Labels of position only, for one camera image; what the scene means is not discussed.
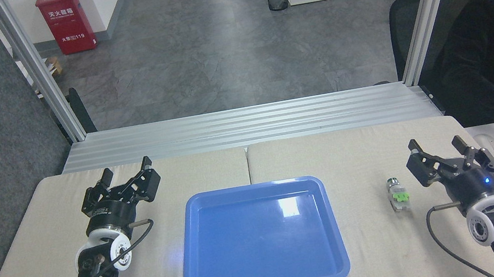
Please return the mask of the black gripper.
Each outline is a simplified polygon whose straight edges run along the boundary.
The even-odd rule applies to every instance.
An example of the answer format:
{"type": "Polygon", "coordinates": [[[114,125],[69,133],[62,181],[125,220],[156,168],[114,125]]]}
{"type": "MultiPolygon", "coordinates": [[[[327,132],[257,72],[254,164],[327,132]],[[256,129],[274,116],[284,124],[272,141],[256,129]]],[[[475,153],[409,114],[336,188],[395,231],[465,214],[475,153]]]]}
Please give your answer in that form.
{"type": "Polygon", "coordinates": [[[451,144],[464,156],[461,174],[450,174],[453,166],[446,159],[426,154],[415,139],[407,146],[406,167],[426,188],[444,178],[447,195],[453,202],[459,201],[459,212],[465,214],[479,200],[494,194],[494,157],[485,147],[470,146],[460,136],[454,136],[451,144]]]}
{"type": "Polygon", "coordinates": [[[94,187],[86,189],[83,198],[82,213],[90,217],[87,236],[97,229],[108,227],[126,230],[129,224],[135,222],[136,203],[140,200],[152,202],[160,185],[160,175],[151,168],[152,160],[144,157],[140,171],[123,185],[109,189],[113,172],[103,170],[100,180],[94,187]],[[113,197],[113,200],[99,200],[113,197]]]}

